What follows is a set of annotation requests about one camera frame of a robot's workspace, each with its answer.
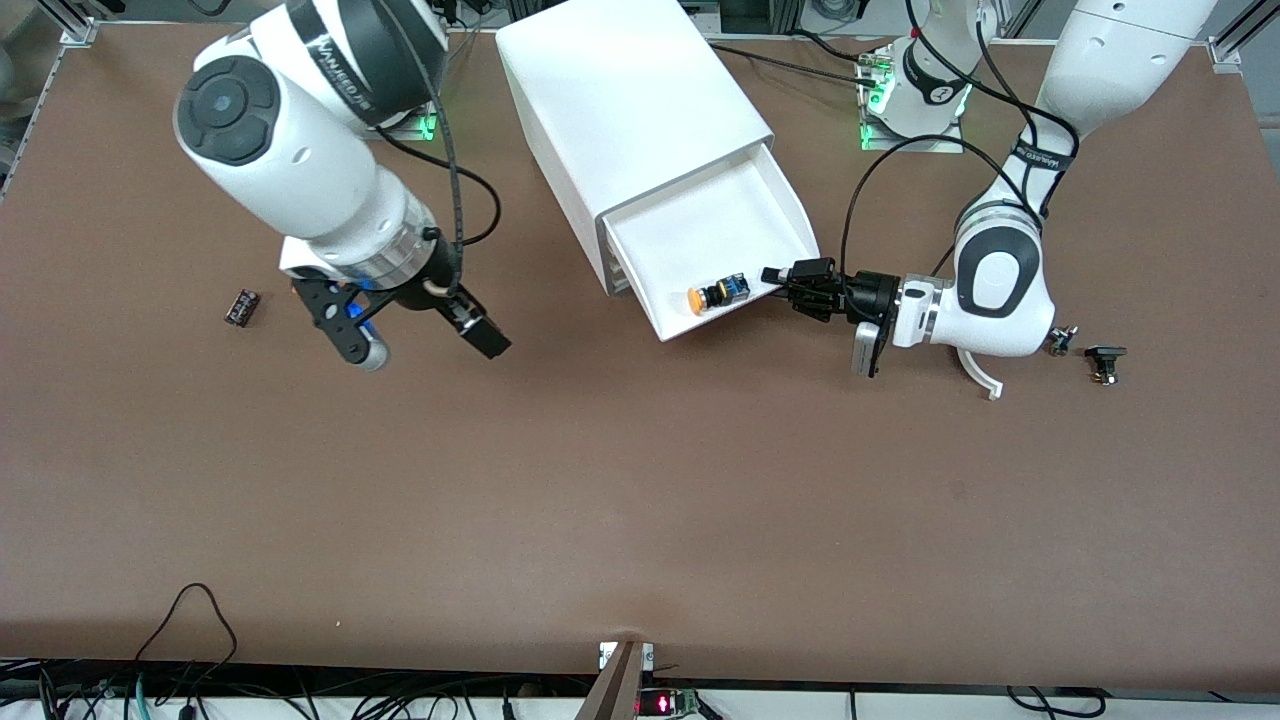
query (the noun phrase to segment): white box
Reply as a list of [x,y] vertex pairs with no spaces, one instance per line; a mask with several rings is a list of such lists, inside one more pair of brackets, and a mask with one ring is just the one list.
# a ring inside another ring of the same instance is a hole
[[773,133],[676,0],[570,0],[498,31],[525,138],[609,295],[671,340],[686,293],[817,258]]

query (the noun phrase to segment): black cable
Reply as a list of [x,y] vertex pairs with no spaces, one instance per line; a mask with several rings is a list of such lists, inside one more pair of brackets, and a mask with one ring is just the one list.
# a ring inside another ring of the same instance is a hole
[[[383,140],[385,140],[392,147],[394,147],[396,150],[399,150],[401,152],[404,152],[407,155],[412,155],[413,158],[417,158],[419,160],[425,160],[425,161],[433,164],[433,165],[438,167],[438,168],[449,169],[449,164],[445,163],[444,160],[440,160],[439,158],[433,158],[433,156],[428,155],[426,152],[422,152],[421,150],[417,150],[416,147],[411,147],[408,145],[404,145],[403,142],[401,142],[401,141],[396,140],[394,137],[392,137],[390,133],[388,133],[383,128],[375,127],[374,132],[376,132],[379,136],[381,136]],[[484,238],[489,237],[490,234],[493,234],[493,231],[498,227],[498,223],[502,220],[502,197],[499,197],[498,196],[498,191],[492,184],[489,184],[489,181],[486,181],[483,177],[477,176],[476,173],[474,173],[474,172],[463,168],[462,165],[458,165],[458,174],[462,176],[462,177],[465,177],[465,178],[470,178],[470,179],[475,181],[476,184],[479,184],[480,187],[483,187],[485,190],[485,192],[489,193],[489,197],[493,199],[493,220],[489,220],[489,227],[486,227],[484,229],[484,232],[481,232],[480,234],[477,234],[475,237],[468,237],[468,238],[466,238],[466,240],[462,241],[462,245],[475,245],[475,243],[480,242],[481,240],[484,240]]]
[[476,720],[476,708],[471,707],[471,693],[467,692],[466,683],[462,683],[462,700],[467,703],[467,714],[471,715],[471,720]]
[[311,691],[311,694],[320,696],[320,694],[325,694],[325,693],[332,693],[333,691],[337,691],[337,689],[348,688],[351,685],[358,685],[360,683],[365,683],[365,682],[372,680],[374,678],[383,678],[383,676],[388,676],[388,675],[406,675],[406,674],[407,675],[417,675],[419,673],[416,673],[413,670],[387,670],[385,673],[374,673],[372,675],[365,675],[364,678],[356,678],[355,680],[347,680],[346,683],[338,683],[337,685],[329,685],[329,687],[325,687],[325,688],[314,689],[314,691]]
[[942,67],[945,67],[946,69],[951,70],[951,74],[954,74],[954,76],[964,79],[965,82],[968,82],[969,85],[972,85],[973,87],[975,87],[979,92],[982,92],[984,95],[988,95],[988,96],[991,96],[991,97],[993,97],[996,100],[1000,100],[1001,102],[1007,102],[1007,104],[1010,104],[1010,105],[1012,105],[1012,106],[1015,106],[1015,108],[1018,108],[1020,110],[1025,110],[1028,113],[1033,113],[1033,114],[1039,115],[1039,117],[1042,117],[1042,118],[1044,118],[1044,119],[1047,119],[1050,122],[1057,123],[1062,129],[1065,129],[1068,132],[1068,135],[1071,136],[1071,152],[1070,152],[1070,156],[1075,158],[1075,154],[1080,150],[1080,136],[1079,136],[1079,133],[1075,132],[1075,127],[1073,127],[1071,123],[1064,120],[1062,118],[1055,115],[1053,113],[1050,113],[1047,110],[1041,110],[1039,108],[1037,108],[1034,105],[1028,105],[1025,102],[1021,102],[1020,100],[1015,100],[1015,99],[1009,97],[1006,95],[1001,95],[1001,94],[996,92],[995,90],[987,87],[982,82],[979,82],[972,74],[969,74],[969,73],[961,70],[960,68],[955,67],[955,64],[951,63],[951,60],[947,60],[941,53],[938,53],[938,50],[933,46],[933,44],[929,42],[929,38],[924,36],[924,31],[920,28],[920,23],[915,18],[915,8],[911,6],[911,0],[906,0],[906,17],[911,22],[911,28],[915,29],[915,37],[920,41],[922,45],[924,45],[924,47],[929,53],[933,54],[934,58],[938,59],[940,63],[942,63]]
[[111,680],[114,680],[119,674],[120,671],[116,670],[110,678],[106,679],[106,682],[99,684],[97,694],[93,696],[93,700],[88,701],[88,707],[84,708],[84,715],[81,716],[81,720],[90,720],[91,717],[97,720],[97,703],[102,702],[102,698],[105,698],[106,693],[110,692]]
[[814,76],[818,76],[818,77],[824,77],[824,78],[831,78],[831,79],[838,79],[838,81],[844,81],[844,82],[851,82],[854,85],[860,85],[860,86],[864,86],[864,87],[874,87],[876,86],[876,81],[873,81],[870,78],[859,78],[859,77],[852,77],[852,76],[842,76],[840,73],[832,73],[832,72],[828,72],[828,70],[819,70],[818,68],[810,68],[810,67],[806,67],[806,65],[797,65],[795,63],[788,63],[786,60],[778,60],[777,58],[769,58],[767,55],[758,55],[758,54],[750,53],[748,50],[739,50],[737,47],[728,47],[727,45],[719,45],[719,44],[716,44],[716,42],[709,42],[708,45],[710,45],[716,50],[719,50],[721,53],[728,53],[730,55],[741,55],[744,58],[750,58],[751,60],[759,60],[762,63],[769,63],[771,65],[777,65],[780,68],[787,68],[788,70],[796,70],[796,72],[800,72],[800,73],[809,73],[809,74],[814,74]]
[[[396,29],[402,37],[410,37],[404,31],[404,26],[401,24],[399,18],[396,13],[387,6],[387,0],[375,0],[378,5],[383,9],[385,15],[396,24]],[[410,55],[413,56],[413,64],[417,65],[417,72],[422,78],[422,86],[426,87],[426,94],[435,106],[435,117],[440,122],[440,137],[444,138],[444,156],[449,163],[449,193],[453,196],[453,278],[449,279],[449,297],[453,297],[458,292],[458,283],[462,281],[462,251],[466,247],[466,236],[462,232],[462,183],[458,181],[458,155],[453,149],[453,132],[449,129],[449,119],[444,114],[444,104],[440,102],[440,94],[435,90],[435,82],[431,81],[431,73],[428,72],[426,65],[422,63],[422,58],[419,56],[417,49],[413,44],[407,45]]]
[[506,683],[502,685],[502,720],[516,720],[516,706],[511,705]]
[[410,691],[407,685],[411,684],[411,683],[413,683],[413,682],[421,682],[424,678],[410,678],[406,683],[401,683],[401,687],[404,688],[402,692],[399,692],[399,693],[388,693],[388,697],[385,697],[385,698],[383,698],[383,700],[380,700],[378,702],[374,702],[372,705],[370,705],[367,707],[367,710],[366,710],[365,706],[369,705],[374,700],[374,697],[366,697],[366,698],[364,698],[360,702],[360,705],[356,707],[356,711],[352,714],[352,720],[390,720],[392,717],[394,717],[394,715],[397,712],[404,710],[408,706],[408,703],[411,703],[411,702],[413,702],[416,700],[421,700],[421,698],[425,698],[425,697],[433,697],[433,696],[436,697],[436,701],[431,705],[431,712],[435,711],[435,705],[440,700],[448,700],[448,701],[453,702],[453,706],[454,706],[453,720],[456,720],[457,716],[458,716],[458,712],[460,712],[460,703],[458,703],[458,701],[456,698],[453,698],[452,696],[442,693],[440,691],[444,691],[445,688],[452,688],[452,687],[462,687],[463,697],[465,697],[465,700],[466,700],[466,702],[468,705],[468,711],[474,715],[475,714],[475,708],[470,707],[470,696],[468,696],[468,692],[467,692],[468,685],[477,684],[477,683],[495,683],[495,682],[499,682],[499,680],[504,682],[504,680],[509,680],[509,679],[513,679],[513,678],[525,678],[525,676],[527,676],[527,675],[526,674],[520,674],[520,673],[513,673],[513,674],[506,674],[506,675],[493,675],[493,676],[488,676],[488,678],[461,678],[461,679],[457,679],[457,680],[451,680],[448,683],[440,683],[440,684],[436,684],[436,685],[431,685],[431,687],[421,688],[421,689],[416,689],[416,691]]
[[[293,702],[288,697],[284,697],[284,696],[276,693],[271,688],[265,688],[262,685],[255,685],[253,683],[227,683],[224,687],[227,689],[236,691],[236,692],[238,692],[238,693],[241,693],[243,696],[247,696],[247,697],[256,697],[256,698],[261,698],[261,700],[279,700],[279,701],[283,701],[283,702],[288,703],[288,706],[292,707],[294,712],[297,712],[298,715],[306,717],[306,720],[312,720],[312,717],[310,715],[307,715],[307,711],[303,710],[298,703]],[[251,693],[251,692],[246,692],[244,688],[253,688],[253,689],[265,691],[265,692],[262,692],[262,693]]]
[[452,696],[445,696],[445,694],[438,694],[436,696],[436,698],[431,702],[431,708],[426,711],[426,719],[425,720],[431,720],[431,717],[435,715],[435,706],[442,700],[448,700],[449,702],[453,703],[453,717],[451,717],[449,720],[458,720],[458,701],[454,700]]
[[58,720],[56,707],[51,703],[54,700],[50,697],[50,689],[56,693],[56,688],[46,688],[45,680],[49,679],[49,673],[45,671],[45,664],[40,664],[40,675],[36,678],[36,692],[40,694],[40,711],[45,716],[45,720]]
[[1023,698],[1018,697],[1018,694],[1014,692],[1012,685],[1005,685],[1005,693],[1009,694],[1009,700],[1014,701],[1018,705],[1018,707],[1021,707],[1023,710],[1030,710],[1032,712],[1043,712],[1048,715],[1048,720],[1056,720],[1059,715],[1064,717],[1079,717],[1082,720],[1091,720],[1092,717],[1098,717],[1107,711],[1107,698],[1102,696],[1097,696],[1098,701],[1097,708],[1091,710],[1088,712],[1078,712],[1075,710],[1062,710],[1061,707],[1053,707],[1052,705],[1050,705],[1048,698],[1044,697],[1044,693],[1042,693],[1041,689],[1037,688],[1036,685],[1028,685],[1028,689],[1030,689],[1032,694],[1036,696],[1036,700],[1041,702],[1039,705],[1032,705],[1024,701]]
[[196,0],[187,0],[187,4],[191,5],[192,10],[196,10],[197,13],[205,15],[206,18],[216,18],[218,15],[227,12],[227,6],[232,4],[232,0],[221,0],[221,3],[219,3],[218,6],[214,8],[212,10],[202,8],[200,3],[196,3]]
[[[227,630],[227,638],[232,642],[232,648],[227,652],[227,655],[216,664],[211,665],[207,670],[201,673],[201,675],[196,678],[196,682],[192,683],[191,694],[195,694],[196,692],[198,692],[200,683],[202,683],[205,678],[209,676],[210,673],[230,662],[232,657],[236,656],[236,651],[239,648],[239,639],[236,638],[236,630],[232,629],[230,623],[227,621],[227,616],[223,615],[223,609],[218,605],[218,597],[214,596],[214,591],[209,589],[209,585],[206,585],[205,583],[187,583],[186,585],[182,587],[180,591],[178,591],[178,594],[174,596],[173,603],[169,606],[169,612],[165,614],[164,620],[160,620],[160,625],[157,625],[155,632],[151,633],[151,637],[147,638],[145,643],[142,643],[142,647],[140,647],[136,653],[133,653],[133,664],[137,665],[138,661],[142,660],[142,653],[146,652],[147,648],[151,647],[151,643],[155,642],[157,637],[160,637],[160,633],[163,633],[164,629],[169,626],[169,620],[173,619],[174,611],[178,610],[178,603],[182,602],[182,597],[187,594],[187,591],[192,588],[198,588],[209,597],[209,605],[212,606],[214,615],[218,618],[218,621],[223,625],[223,629]],[[174,694],[177,694],[177,688],[174,688]],[[191,694],[187,696],[188,705],[191,705]]]
[[791,35],[799,35],[800,37],[808,37],[818,47],[820,47],[823,51],[826,51],[828,55],[833,55],[836,58],[840,58],[841,60],[849,60],[850,63],[854,63],[855,65],[858,64],[858,55],[850,55],[849,53],[844,53],[841,50],[836,50],[835,47],[832,47],[832,45],[829,42],[827,42],[826,40],[823,40],[822,36],[818,35],[817,32],[809,32],[808,29],[804,29],[803,27],[797,27],[794,31],[791,31]]
[[[991,69],[991,76],[995,77],[996,82],[1000,83],[1000,87],[1004,88],[1004,91],[1018,102],[1018,111],[1023,114],[1023,120],[1027,122],[1027,127],[1030,129],[1032,145],[1033,146],[1038,145],[1039,133],[1036,129],[1036,123],[1032,122],[1032,114],[1027,111],[1027,108],[1023,108],[1021,99],[1018,97],[1018,94],[1014,92],[1014,88],[1009,85],[1009,82],[1005,81],[1005,74],[1001,73],[1000,68],[996,67],[996,61],[991,59],[991,49],[987,47],[987,40],[982,35],[982,13],[978,13],[978,22],[975,23],[974,29],[978,33],[978,49],[982,50],[982,59],[987,63],[987,68]],[[1024,163],[1023,182],[1021,182],[1023,197],[1027,197],[1027,181],[1030,177],[1032,177],[1032,167]]]
[[698,714],[707,720],[724,720],[723,715],[717,712],[714,707],[707,705],[707,701],[703,700],[703,696],[698,694],[698,691],[694,691],[694,702],[698,705]]
[[938,273],[942,272],[942,265],[947,264],[947,260],[951,258],[951,254],[955,252],[955,249],[956,249],[956,243],[955,242],[952,242],[951,245],[947,246],[947,251],[942,254],[942,258],[938,260],[938,264],[934,265],[933,266],[933,272],[929,273],[931,278],[938,277]]
[[168,703],[168,702],[169,702],[170,700],[173,700],[174,697],[177,697],[177,694],[178,694],[178,688],[180,688],[180,687],[182,687],[182,683],[183,683],[183,680],[186,680],[186,679],[187,679],[187,674],[188,674],[188,673],[191,673],[191,669],[192,669],[192,667],[195,667],[195,666],[196,666],[196,664],[195,664],[193,661],[188,661],[188,662],[187,662],[187,664],[186,664],[186,665],[184,665],[184,666],[182,667],[182,675],[178,675],[178,680],[177,680],[177,682],[174,682],[173,687],[172,687],[172,688],[169,689],[169,694],[165,694],[165,696],[156,696],[156,698],[155,698],[155,700],[152,701],[152,705],[155,705],[156,707],[163,707],[163,706],[164,706],[165,703]]
[[298,673],[297,665],[289,665],[293,669],[293,676],[298,679],[298,685],[302,687],[302,694],[307,698],[307,707],[311,708],[311,717],[314,720],[320,720],[320,714],[316,711],[316,701],[311,697],[311,691],[307,689],[307,684],[302,682],[302,673]]
[[840,236],[840,275],[841,275],[841,278],[845,277],[845,256],[846,256],[846,249],[849,246],[849,229],[850,229],[850,225],[852,224],[852,220],[854,220],[854,208],[858,205],[858,196],[861,195],[863,187],[867,184],[867,181],[870,179],[872,173],[876,172],[876,168],[878,168],[881,165],[881,163],[883,163],[884,160],[887,160],[891,155],[893,155],[899,150],[906,147],[908,145],[911,145],[914,142],[925,141],[925,140],[932,140],[932,141],[938,141],[938,142],[954,142],[954,143],[956,143],[956,145],[959,145],[959,146],[969,150],[970,152],[973,152],[978,158],[982,158],[982,160],[986,161],[988,165],[991,165],[991,168],[993,170],[996,170],[996,174],[998,174],[1000,178],[1002,181],[1005,181],[1005,184],[1009,186],[1009,191],[1012,192],[1012,193],[1015,193],[1015,195],[1018,195],[1018,200],[1023,204],[1023,210],[1027,211],[1027,215],[1032,219],[1032,222],[1034,222],[1037,224],[1037,227],[1039,225],[1039,215],[1037,215],[1036,211],[1032,210],[1030,205],[1027,202],[1027,197],[1018,191],[1018,186],[1014,183],[1012,178],[1010,178],[1009,173],[1006,173],[1005,169],[1001,168],[1000,164],[996,163],[996,160],[991,155],[988,155],[982,147],[978,147],[977,145],[969,142],[968,140],[963,140],[963,138],[957,138],[957,137],[951,137],[948,135],[919,135],[919,136],[915,136],[915,137],[909,137],[909,138],[899,142],[897,145],[890,147],[888,150],[886,150],[883,155],[881,155],[879,158],[877,158],[872,163],[872,165],[869,168],[867,168],[867,172],[863,173],[861,179],[858,181],[858,187],[854,188],[854,195],[849,199],[849,210],[845,213],[845,229],[844,229],[844,232]]

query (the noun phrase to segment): electronic component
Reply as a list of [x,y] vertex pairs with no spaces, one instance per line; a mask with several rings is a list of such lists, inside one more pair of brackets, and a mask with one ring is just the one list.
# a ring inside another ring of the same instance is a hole
[[1044,342],[1048,345],[1048,354],[1053,357],[1062,357],[1071,350],[1071,340],[1075,338],[1075,333],[1080,332],[1079,325],[1064,325],[1061,328],[1051,328],[1048,331],[1048,337]]
[[689,288],[689,309],[694,315],[701,315],[708,307],[723,307],[746,300],[749,295],[751,286],[748,284],[746,275],[737,273],[704,288]]
[[253,310],[257,310],[257,304],[261,300],[262,296],[252,290],[242,290],[239,296],[236,297],[236,302],[232,304],[232,309],[227,311],[227,322],[237,328],[243,328],[248,324],[248,319],[253,316]]
[[698,696],[691,691],[644,689],[636,697],[637,717],[684,717],[698,712]]
[[1116,384],[1116,359],[1129,354],[1128,348],[1115,345],[1094,345],[1084,351],[1084,356],[1093,360],[1093,379],[1103,386]]

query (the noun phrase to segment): black rubber cap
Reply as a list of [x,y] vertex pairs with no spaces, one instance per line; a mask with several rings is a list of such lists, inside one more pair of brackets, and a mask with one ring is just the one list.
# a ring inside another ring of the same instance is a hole
[[196,155],[244,165],[271,147],[280,111],[275,76],[253,58],[220,58],[196,70],[175,109],[178,135]]
[[241,119],[247,106],[248,91],[244,83],[223,76],[196,91],[191,110],[196,122],[224,128]]

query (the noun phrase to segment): small black component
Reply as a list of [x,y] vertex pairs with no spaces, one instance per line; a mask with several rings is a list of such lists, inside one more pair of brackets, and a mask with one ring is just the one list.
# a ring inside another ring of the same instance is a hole
[[1071,350],[1071,340],[1075,338],[1075,333],[1080,332],[1079,325],[1062,325],[1061,328],[1051,328],[1048,331],[1048,337],[1044,338],[1047,343],[1046,350],[1053,357],[1062,357]]
[[836,270],[831,258],[800,260],[783,277],[782,270],[764,268],[760,282],[782,286],[778,292],[791,309],[823,323],[833,314],[844,315],[850,324],[872,323],[879,328],[867,377],[874,378],[881,351],[897,316],[897,286],[901,278],[859,270],[852,277]]
[[1093,379],[1103,386],[1116,384],[1116,359],[1128,354],[1128,348],[1117,345],[1094,345],[1084,351],[1084,356],[1093,360]]
[[236,297],[236,302],[232,304],[232,309],[227,311],[227,322],[237,328],[243,328],[253,316],[253,310],[257,310],[257,304],[261,300],[262,296],[252,290],[242,290]]
[[685,691],[643,689],[636,697],[636,717],[684,717],[696,708]]

